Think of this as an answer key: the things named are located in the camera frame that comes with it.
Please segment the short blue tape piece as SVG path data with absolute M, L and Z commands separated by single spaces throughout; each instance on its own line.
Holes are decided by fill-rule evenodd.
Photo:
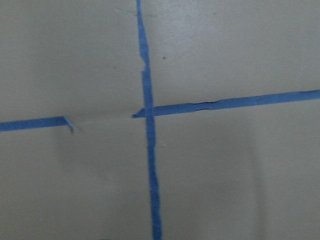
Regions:
M 74 126 L 72 122 L 65 116 L 1 122 L 0 131 L 9 132 L 9 131 L 61 127 L 61 126 L 67 126 L 71 133 L 74 132 Z

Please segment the crossing blue tape strip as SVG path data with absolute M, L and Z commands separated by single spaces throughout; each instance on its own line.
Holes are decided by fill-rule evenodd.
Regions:
M 147 160 L 148 160 L 148 179 L 149 179 L 149 194 L 150 194 L 150 211 L 151 211 L 151 229 L 152 238 L 154 240 L 161 240 L 162 220 L 161 220 L 161 203 L 160 203 L 160 189 L 157 176 L 156 166 L 156 127 L 154 118 L 154 102 L 152 91 L 151 67 L 149 58 L 149 46 L 147 34 L 143 21 L 142 1 L 136 1 L 137 11 L 137 28 L 138 28 L 138 42 L 139 54 L 144 63 L 141 72 L 142 88 L 143 88 L 143 102 L 145 114 L 145 128 L 147 139 Z

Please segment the long blue tape strip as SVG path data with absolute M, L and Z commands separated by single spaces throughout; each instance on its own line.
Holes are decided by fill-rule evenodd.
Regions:
M 213 102 L 181 103 L 173 105 L 156 106 L 153 108 L 155 116 L 193 113 L 202 110 L 223 110 L 261 105 L 272 105 L 289 102 L 318 100 L 319 90 L 296 91 L 260 96 L 248 96 L 239 98 L 221 99 Z

